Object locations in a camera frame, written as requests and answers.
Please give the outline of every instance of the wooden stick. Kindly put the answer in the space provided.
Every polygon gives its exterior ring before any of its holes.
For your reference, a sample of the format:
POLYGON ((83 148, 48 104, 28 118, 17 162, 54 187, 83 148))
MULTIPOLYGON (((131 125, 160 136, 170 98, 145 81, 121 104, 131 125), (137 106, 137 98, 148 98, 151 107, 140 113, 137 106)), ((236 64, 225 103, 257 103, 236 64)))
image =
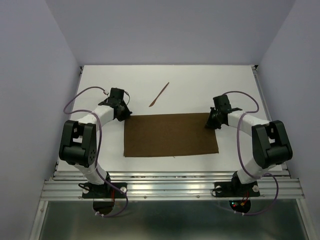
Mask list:
POLYGON ((164 90, 165 90, 166 87, 169 85, 169 83, 170 83, 170 82, 168 82, 168 83, 164 86, 164 88, 162 88, 162 90, 161 90, 161 92, 158 94, 158 96, 156 96, 156 98, 153 100, 153 102, 149 105, 149 108, 152 107, 153 105, 155 105, 158 97, 164 92, 164 90))

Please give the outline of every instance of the black mounting bracket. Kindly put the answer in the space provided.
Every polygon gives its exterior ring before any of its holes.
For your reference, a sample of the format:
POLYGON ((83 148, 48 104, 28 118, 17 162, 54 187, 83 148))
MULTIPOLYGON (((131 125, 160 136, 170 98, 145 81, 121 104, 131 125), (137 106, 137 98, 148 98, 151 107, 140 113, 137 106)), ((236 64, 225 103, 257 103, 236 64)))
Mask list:
POLYGON ((221 129, 221 125, 228 125, 228 114, 242 110, 238 107, 232 108, 227 95, 220 95, 213 98, 214 107, 210 107, 210 115, 205 124, 209 129, 221 129))
POLYGON ((257 181, 242 184, 235 172, 231 181, 217 181, 214 183, 212 195, 216 198, 238 198, 249 193, 250 197, 259 197, 259 187, 257 181))
MULTIPOLYGON (((125 187, 127 189, 127 186, 128 186, 128 184, 126 182, 113 182, 112 185, 118 189, 120 189, 122 187, 125 187)), ((125 199, 126 198, 123 194, 114 190, 106 183, 101 184, 101 185, 95 185, 95 184, 91 184, 89 182, 86 182, 81 186, 81 188, 88 189, 87 193, 82 192, 83 199, 111 199, 112 196, 115 199, 125 199)))
POLYGON ((126 120, 132 114, 124 101, 125 93, 126 91, 123 89, 112 87, 109 97, 98 104, 113 108, 113 119, 118 119, 119 122, 126 120))

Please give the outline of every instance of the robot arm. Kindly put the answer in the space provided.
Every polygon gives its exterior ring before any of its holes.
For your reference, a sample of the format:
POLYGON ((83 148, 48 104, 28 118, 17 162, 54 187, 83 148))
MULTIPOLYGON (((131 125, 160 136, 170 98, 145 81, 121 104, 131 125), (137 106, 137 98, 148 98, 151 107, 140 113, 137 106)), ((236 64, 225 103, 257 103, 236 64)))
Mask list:
MULTIPOLYGON (((205 127, 216 130, 225 124, 237 128, 244 112, 240 108, 232 108, 227 95, 214 97, 213 101, 214 107, 211 107, 205 127)), ((240 169, 233 174, 227 185, 217 183, 220 187, 224 185, 224 189, 217 192, 216 197, 243 196, 252 186, 257 185, 256 178, 252 176, 260 178, 269 169, 283 164, 293 156, 285 126, 281 121, 270 122, 246 114, 240 124, 240 131, 252 137, 253 158, 245 165, 250 175, 240 169)))
MULTIPOLYGON (((111 88, 110 96, 100 102, 93 111, 99 117, 102 126, 114 119, 121 122, 132 114, 124 102, 124 93, 123 89, 111 88)), ((59 149, 60 159, 80 170, 93 187, 105 185, 97 170, 110 181, 109 174, 99 164, 94 164, 98 129, 98 121, 91 113, 76 121, 67 120, 63 126, 59 149)))

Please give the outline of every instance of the white table surface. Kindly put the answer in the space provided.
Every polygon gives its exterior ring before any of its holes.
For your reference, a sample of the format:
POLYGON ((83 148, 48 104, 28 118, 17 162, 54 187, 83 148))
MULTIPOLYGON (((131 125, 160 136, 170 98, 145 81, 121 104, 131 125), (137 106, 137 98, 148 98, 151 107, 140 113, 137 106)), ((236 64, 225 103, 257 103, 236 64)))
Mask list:
MULTIPOLYGON (((124 89, 130 94, 132 115, 209 113, 213 97, 238 90, 253 96, 260 105, 254 115, 267 119, 251 66, 230 65, 86 65, 77 92, 91 86, 124 89), (149 107, 162 88, 170 82, 154 106, 149 107)), ((77 98, 73 109, 94 110, 106 96, 91 89, 77 98)), ((232 107, 254 110, 248 97, 229 94, 232 107)), ((75 113, 72 120, 83 117, 75 113)), ((241 168, 236 145, 236 129, 223 126, 216 130, 219 153, 176 157, 124 157, 124 121, 107 123, 102 131, 99 163, 106 171, 120 172, 193 172, 237 171, 241 168)), ((251 137, 240 134, 241 153, 246 163, 252 157, 251 137)), ((78 171, 59 161, 58 171, 78 171)), ((276 166, 273 171, 281 171, 276 166)))

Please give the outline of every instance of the brown towel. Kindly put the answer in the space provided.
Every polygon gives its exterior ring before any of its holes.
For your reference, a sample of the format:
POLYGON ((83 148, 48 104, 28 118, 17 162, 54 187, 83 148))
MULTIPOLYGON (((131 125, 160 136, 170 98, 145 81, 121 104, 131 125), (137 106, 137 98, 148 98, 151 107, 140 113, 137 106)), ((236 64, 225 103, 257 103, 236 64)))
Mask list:
POLYGON ((125 157, 173 157, 219 152, 205 128, 209 113, 131 116, 124 123, 125 157))

